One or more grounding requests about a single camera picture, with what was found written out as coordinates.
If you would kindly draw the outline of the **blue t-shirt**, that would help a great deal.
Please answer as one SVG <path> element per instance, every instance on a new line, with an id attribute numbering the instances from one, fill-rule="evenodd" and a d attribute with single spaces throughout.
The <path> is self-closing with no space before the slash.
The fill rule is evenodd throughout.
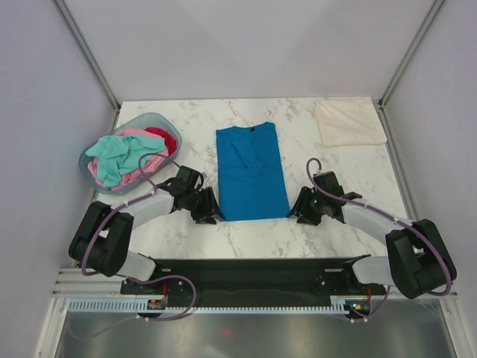
<path id="1" fill-rule="evenodd" d="M 275 124 L 216 131 L 218 200 L 229 222 L 281 219 L 290 210 Z"/>

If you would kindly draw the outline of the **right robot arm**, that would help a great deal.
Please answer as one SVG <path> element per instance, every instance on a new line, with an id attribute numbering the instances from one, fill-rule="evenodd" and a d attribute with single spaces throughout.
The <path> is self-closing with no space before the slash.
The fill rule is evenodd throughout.
<path id="1" fill-rule="evenodd" d="M 395 287 L 410 299 L 450 292 L 457 271 L 434 222 L 395 217 L 358 193 L 345 192 L 334 172 L 311 181 L 289 213 L 297 223 L 318 225 L 327 216 L 365 232 L 387 250 L 384 257 L 363 255 L 345 262 L 341 284 L 347 292 L 359 293 L 368 284 Z"/>

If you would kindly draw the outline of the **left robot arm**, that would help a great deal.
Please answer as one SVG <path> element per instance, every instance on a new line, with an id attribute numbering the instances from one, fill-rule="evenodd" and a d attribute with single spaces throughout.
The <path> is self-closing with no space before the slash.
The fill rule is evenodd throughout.
<path id="1" fill-rule="evenodd" d="M 196 224 L 224 220 L 211 187 L 202 173 L 180 166 L 176 175 L 154 185 L 151 192 L 113 208 L 95 201 L 89 205 L 70 243 L 69 256 L 86 276 L 102 274 L 137 280 L 147 293 L 161 290 L 163 275 L 154 259 L 130 250 L 132 232 L 160 216 L 189 212 Z"/>

